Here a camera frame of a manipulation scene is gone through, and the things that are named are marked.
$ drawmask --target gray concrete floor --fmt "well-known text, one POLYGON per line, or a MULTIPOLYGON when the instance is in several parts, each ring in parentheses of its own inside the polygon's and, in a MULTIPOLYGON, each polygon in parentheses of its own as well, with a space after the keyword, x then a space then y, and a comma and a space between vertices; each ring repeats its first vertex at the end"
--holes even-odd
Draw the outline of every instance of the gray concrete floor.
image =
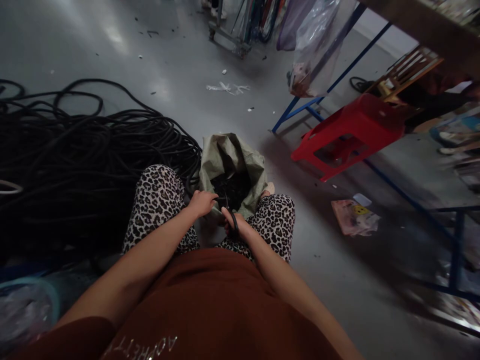
MULTIPOLYGON (((227 4, 230 14, 235 4, 227 4)), ((210 17, 199 10, 197 0, 4 0, 0 78, 19 82, 31 93, 59 90, 81 78, 109 79, 178 121, 200 144, 212 133, 237 133, 265 156, 277 192, 295 201, 292 267, 366 359, 477 358, 478 338, 424 317, 405 297, 399 280, 399 269, 432 275, 437 254, 444 250, 438 233, 363 163, 321 183, 311 169, 291 162, 300 136, 316 124, 299 116, 284 124, 278 136, 269 132, 292 99, 285 77, 292 54, 276 52, 275 44, 255 44, 240 60, 208 40, 210 17), (147 30, 159 35, 150 38, 147 30), (219 81, 249 85, 251 91, 232 96, 206 90, 219 81), (344 237, 330 201, 359 192, 373 200, 372 209, 382 217, 379 231, 344 237)), ((231 25, 231 16, 227 23, 231 25)), ((352 31, 335 73, 367 42, 352 31)), ((374 79, 394 60, 374 47, 352 75, 374 79)), ((105 99, 107 114, 135 106, 110 87, 84 88, 105 99)), ((323 106, 328 113, 356 96, 343 81, 323 106)), ((86 113, 91 104, 75 99, 65 106, 86 113)))

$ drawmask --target red plastic stool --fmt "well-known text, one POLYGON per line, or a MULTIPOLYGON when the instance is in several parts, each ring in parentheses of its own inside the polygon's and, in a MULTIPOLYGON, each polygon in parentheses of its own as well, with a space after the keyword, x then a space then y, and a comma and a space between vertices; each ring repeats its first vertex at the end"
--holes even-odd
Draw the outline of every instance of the red plastic stool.
POLYGON ((295 162, 307 160, 323 172, 320 180, 325 182, 397 141, 404 130, 404 119, 394 108, 372 94, 363 94, 307 132, 298 149, 291 154, 291 159, 295 162), (340 139, 347 134, 353 136, 346 140, 340 139), (331 167, 314 155, 330 143, 335 145, 331 157, 334 160, 341 159, 338 167, 331 167), (355 150, 364 146, 367 149, 350 157, 355 150))

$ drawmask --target white wire scrap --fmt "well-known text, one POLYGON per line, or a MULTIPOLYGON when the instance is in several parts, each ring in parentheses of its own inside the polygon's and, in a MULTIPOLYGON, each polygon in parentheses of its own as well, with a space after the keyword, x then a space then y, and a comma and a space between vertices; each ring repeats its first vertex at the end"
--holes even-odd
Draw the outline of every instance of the white wire scrap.
POLYGON ((230 95, 239 95, 239 94, 243 94, 244 92, 242 91, 243 90, 250 90, 250 86, 246 86, 246 85, 235 85, 233 84, 233 86, 236 88, 235 92, 232 92, 232 88, 230 87, 230 84, 228 83, 227 85, 225 85, 223 82, 220 81, 220 86, 211 86, 211 85, 207 85, 206 86, 206 89, 207 90, 213 90, 213 91, 225 91, 227 93, 229 93, 230 95))
POLYGON ((0 180, 0 185, 5 185, 10 188, 13 188, 13 190, 0 190, 0 195, 13 195, 13 194, 18 194, 21 193, 24 188, 21 187, 20 185, 17 185, 16 183, 6 181, 6 180, 0 180))

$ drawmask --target coiled black cable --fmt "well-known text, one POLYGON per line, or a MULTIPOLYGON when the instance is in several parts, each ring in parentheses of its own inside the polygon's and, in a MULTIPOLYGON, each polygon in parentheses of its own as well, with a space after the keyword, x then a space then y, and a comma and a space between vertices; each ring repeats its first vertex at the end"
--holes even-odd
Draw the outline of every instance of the coiled black cable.
POLYGON ((0 96, 10 86, 17 94, 0 98, 0 180, 23 191, 0 195, 2 258, 49 255, 67 245, 90 254, 118 249, 136 183, 150 165, 174 169, 187 191, 198 184, 202 149, 195 139, 122 85, 81 79, 61 91, 26 95, 21 85, 0 79, 0 96), (121 89, 141 108, 100 115, 100 96, 74 90, 85 83, 121 89), (60 107, 67 96, 92 98, 97 108, 69 114, 60 107))

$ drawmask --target metal frame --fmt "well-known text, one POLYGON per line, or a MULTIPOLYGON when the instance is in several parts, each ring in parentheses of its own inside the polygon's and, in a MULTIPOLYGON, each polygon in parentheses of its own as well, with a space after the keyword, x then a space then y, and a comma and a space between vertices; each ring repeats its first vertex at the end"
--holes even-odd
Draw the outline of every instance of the metal frame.
MULTIPOLYGON (((365 11, 366 6, 360 3, 354 10, 350 23, 348 25, 347 33, 353 28, 355 23, 358 21, 360 16, 365 11)), ((330 93, 340 81, 352 70, 352 68, 363 58, 363 56, 375 45, 375 43, 382 37, 382 35, 392 26, 389 22, 383 29, 373 38, 373 40, 363 49, 363 51, 353 60, 353 62, 345 69, 345 71, 335 80, 335 82, 328 88, 326 91, 330 93)), ((293 110, 295 105, 298 103, 300 98, 295 96, 290 102, 286 110, 278 119, 277 123, 272 129, 272 133, 276 134, 279 126, 283 124, 288 119, 294 117, 303 110, 307 110, 313 117, 315 117, 319 122, 322 122, 324 118, 320 116, 313 108, 312 105, 317 103, 319 104, 325 97, 316 97, 313 100, 310 100, 305 105, 300 106, 299 108, 293 110)), ((398 187, 386 174, 384 174, 380 169, 373 165, 368 159, 363 160, 363 162, 369 166, 373 172, 375 172, 380 178, 382 178, 391 188, 393 188, 402 198, 404 198, 415 210, 423 214, 426 219, 437 228, 442 234, 444 234, 451 243, 451 265, 450 265, 450 277, 448 281, 448 286, 438 285, 429 281, 422 281, 418 279, 412 279, 417 283, 422 284, 423 286, 442 292, 450 294, 459 298, 467 299, 473 302, 480 302, 480 296, 475 295, 470 292, 459 290, 460 284, 460 272, 462 271, 464 257, 463 257, 463 242, 464 242, 464 224, 465 224, 465 214, 469 211, 480 211, 480 206, 466 206, 466 207, 446 207, 439 209, 427 210, 421 206, 417 201, 413 200, 410 196, 407 195, 400 187, 398 187), (433 215, 432 212, 456 212, 455 216, 455 226, 453 234, 443 226, 433 215)))
MULTIPOLYGON (((253 2, 253 0, 248 0, 247 1, 244 17, 248 17, 250 15, 249 8, 250 8, 252 2, 253 2)), ((241 5, 240 5, 240 9, 238 9, 237 19, 238 19, 238 16, 239 16, 240 12, 242 11, 243 5, 244 5, 244 1, 242 1, 241 5)), ((218 10, 217 10, 216 21, 209 21, 208 22, 208 29, 210 31, 210 40, 214 39, 215 34, 219 34, 219 35, 223 36, 224 38, 230 40, 232 43, 235 44, 235 46, 237 46, 238 54, 243 59, 245 57, 245 55, 248 54, 250 52, 250 50, 252 50, 252 46, 250 44, 244 42, 244 39, 243 39, 242 36, 235 37, 231 34, 231 32, 229 32, 228 30, 224 29, 221 26, 220 22, 222 20, 222 9, 223 9, 223 7, 224 7, 224 0, 219 0, 218 1, 218 10)), ((240 32, 240 35, 244 34, 247 23, 248 23, 248 18, 245 18, 244 19, 244 25, 242 27, 242 31, 240 32)))

